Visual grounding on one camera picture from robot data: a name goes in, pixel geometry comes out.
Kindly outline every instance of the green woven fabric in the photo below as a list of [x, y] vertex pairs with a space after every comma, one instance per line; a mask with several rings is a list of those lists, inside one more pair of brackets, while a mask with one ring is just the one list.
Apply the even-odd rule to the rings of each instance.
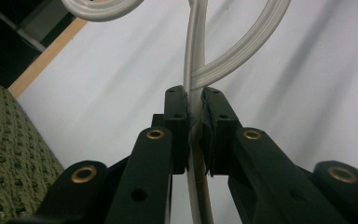
[[34, 213], [61, 172], [20, 105], [0, 86], [0, 223]]

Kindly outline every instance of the green textured mat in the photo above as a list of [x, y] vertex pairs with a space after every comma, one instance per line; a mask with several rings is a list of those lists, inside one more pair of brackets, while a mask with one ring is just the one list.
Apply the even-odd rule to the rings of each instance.
[[20, 105], [0, 86], [0, 223], [34, 213], [61, 172]]

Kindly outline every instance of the white tabletop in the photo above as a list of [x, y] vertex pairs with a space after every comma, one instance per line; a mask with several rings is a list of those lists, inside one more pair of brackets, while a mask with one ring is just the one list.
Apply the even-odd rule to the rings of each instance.
[[[206, 61], [250, 28], [266, 1], [212, 1]], [[64, 167], [112, 165], [131, 153], [164, 92], [182, 84], [187, 0], [144, 1], [129, 15], [89, 22], [20, 96]], [[293, 0], [276, 32], [213, 87], [243, 126], [266, 131], [297, 165], [358, 168], [358, 1]], [[240, 223], [226, 177], [209, 178], [215, 223]], [[174, 178], [172, 223], [191, 223], [184, 175]]]

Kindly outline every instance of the woven fabric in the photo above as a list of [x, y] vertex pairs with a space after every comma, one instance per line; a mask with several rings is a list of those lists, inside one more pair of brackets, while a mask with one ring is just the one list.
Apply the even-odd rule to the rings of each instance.
[[0, 223], [34, 213], [61, 172], [20, 105], [0, 86]]

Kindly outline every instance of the brass screw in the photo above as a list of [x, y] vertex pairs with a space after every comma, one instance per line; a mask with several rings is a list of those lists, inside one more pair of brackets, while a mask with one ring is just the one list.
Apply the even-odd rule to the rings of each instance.
[[[81, 172], [89, 171], [89, 174], [86, 176], [80, 175]], [[83, 184], [91, 181], [94, 176], [97, 175], [97, 169], [93, 165], [90, 166], [83, 166], [78, 168], [73, 174], [72, 174], [72, 182], [76, 184]]]
[[[338, 171], [345, 173], [346, 176], [340, 174]], [[347, 168], [341, 166], [332, 166], [327, 169], [327, 172], [335, 179], [344, 183], [353, 184], [357, 182], [357, 176]]]
[[164, 137], [164, 132], [162, 130], [152, 130], [147, 133], [147, 137], [150, 139], [160, 139]]
[[249, 130], [249, 131], [245, 131], [243, 133], [243, 136], [247, 139], [251, 139], [251, 140], [258, 140], [261, 138], [261, 134], [260, 132], [257, 132], [257, 131], [252, 131], [252, 130]]

